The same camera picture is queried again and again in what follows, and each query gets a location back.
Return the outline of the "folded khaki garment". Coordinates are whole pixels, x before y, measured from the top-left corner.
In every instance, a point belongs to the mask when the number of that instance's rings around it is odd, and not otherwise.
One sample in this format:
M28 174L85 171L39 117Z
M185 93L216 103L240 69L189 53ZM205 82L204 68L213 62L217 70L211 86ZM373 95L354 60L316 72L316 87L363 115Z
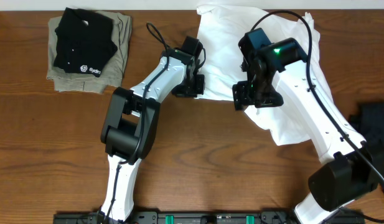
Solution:
M97 13L113 20L111 40L118 48L99 77L92 74L66 73L61 68L54 67L54 59L57 56L56 47L58 46L55 29L59 26L61 17L54 17L49 20L47 79L54 82L56 91L103 93L107 86L119 87L121 85L128 58L132 20L130 16L118 12L98 11Z

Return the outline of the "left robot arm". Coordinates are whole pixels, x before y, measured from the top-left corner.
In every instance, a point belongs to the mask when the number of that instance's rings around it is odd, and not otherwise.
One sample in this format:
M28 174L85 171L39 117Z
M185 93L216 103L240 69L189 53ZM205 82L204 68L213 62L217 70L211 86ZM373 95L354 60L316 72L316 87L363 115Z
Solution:
M124 223L131 215L138 169L154 144L161 104L168 94L195 98L204 92L198 70L205 55L201 47L165 50L141 83L113 92L101 132L110 173L98 223Z

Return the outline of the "white t-shirt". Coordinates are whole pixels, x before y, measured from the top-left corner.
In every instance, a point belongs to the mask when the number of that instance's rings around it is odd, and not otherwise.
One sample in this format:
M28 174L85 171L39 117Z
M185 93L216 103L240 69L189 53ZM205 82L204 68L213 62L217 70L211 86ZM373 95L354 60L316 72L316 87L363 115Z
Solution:
M206 50L205 63L201 69L205 78L203 99L233 99L232 86L246 80L246 73L240 68L243 61L238 47L240 39L254 24L262 28L269 40L278 42L292 37L300 46L308 49L307 30L312 32L311 74L315 75L327 96L331 91L319 65L320 33L314 27L314 19L305 13L302 20L291 21L279 16L269 16L257 7L201 4L197 6L201 16L198 39ZM261 129L270 131L274 142L279 145L297 144L310 138L302 124L280 108L258 109L249 106L246 115Z

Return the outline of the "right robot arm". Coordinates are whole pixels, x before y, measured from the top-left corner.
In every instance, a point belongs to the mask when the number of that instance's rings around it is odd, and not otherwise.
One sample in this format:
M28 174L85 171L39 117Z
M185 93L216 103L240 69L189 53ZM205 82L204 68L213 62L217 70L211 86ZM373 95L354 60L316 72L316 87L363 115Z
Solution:
M347 205L383 181L384 150L369 145L341 115L309 68L309 55L288 38L243 37L238 46L247 79L235 84L235 108L280 109L301 122L321 168L309 180L308 196L293 210L294 223L342 219Z

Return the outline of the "folded black polo shirt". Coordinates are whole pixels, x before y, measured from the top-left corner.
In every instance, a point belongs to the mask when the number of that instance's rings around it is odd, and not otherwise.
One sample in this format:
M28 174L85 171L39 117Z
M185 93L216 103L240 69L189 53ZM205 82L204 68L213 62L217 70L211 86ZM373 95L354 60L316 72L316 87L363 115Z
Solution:
M55 33L54 66L66 73L100 77L118 50L111 39L113 20L97 12L66 8Z

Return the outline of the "dark crumpled garment pile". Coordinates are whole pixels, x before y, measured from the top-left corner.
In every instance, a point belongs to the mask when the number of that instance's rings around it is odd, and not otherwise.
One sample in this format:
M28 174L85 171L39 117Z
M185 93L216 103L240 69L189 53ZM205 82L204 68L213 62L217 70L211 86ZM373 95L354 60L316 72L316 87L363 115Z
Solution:
M348 121L369 144L384 147L384 101L359 104L358 113Z

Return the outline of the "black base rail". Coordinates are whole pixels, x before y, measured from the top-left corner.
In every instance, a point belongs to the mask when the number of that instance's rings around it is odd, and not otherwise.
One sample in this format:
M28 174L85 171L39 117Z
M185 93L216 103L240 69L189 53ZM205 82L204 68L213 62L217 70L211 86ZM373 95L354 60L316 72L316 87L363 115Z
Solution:
M62 213L53 217L54 224L292 224L294 215L280 210L259 213L157 213L134 212L126 220L105 218L104 214Z

